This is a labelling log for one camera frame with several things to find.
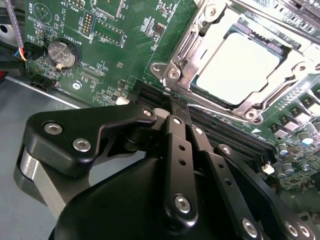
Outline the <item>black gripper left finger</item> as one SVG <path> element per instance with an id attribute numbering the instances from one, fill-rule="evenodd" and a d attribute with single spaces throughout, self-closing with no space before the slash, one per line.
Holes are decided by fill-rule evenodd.
<path id="1" fill-rule="evenodd" d="M 187 139 L 189 126 L 187 102 L 173 96 L 161 106 L 139 97 L 132 104 L 34 114 L 17 160 L 19 187 L 58 222 L 74 197 L 143 159 L 163 157 L 166 135 Z"/>

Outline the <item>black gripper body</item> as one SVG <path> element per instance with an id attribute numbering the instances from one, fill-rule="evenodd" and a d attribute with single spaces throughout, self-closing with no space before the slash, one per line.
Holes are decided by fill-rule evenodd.
<path id="1" fill-rule="evenodd" d="M 188 138 L 167 133 L 165 154 L 142 159 L 74 197 L 54 240 L 228 240 L 222 209 Z"/>

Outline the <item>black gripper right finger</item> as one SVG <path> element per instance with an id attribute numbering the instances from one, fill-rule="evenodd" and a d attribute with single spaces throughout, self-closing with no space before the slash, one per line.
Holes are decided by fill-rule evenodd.
<path id="1" fill-rule="evenodd" d="M 305 221 L 229 146 L 212 147 L 205 132 L 188 128 L 194 153 L 212 182 L 221 210 L 219 229 L 229 240 L 315 240 Z"/>

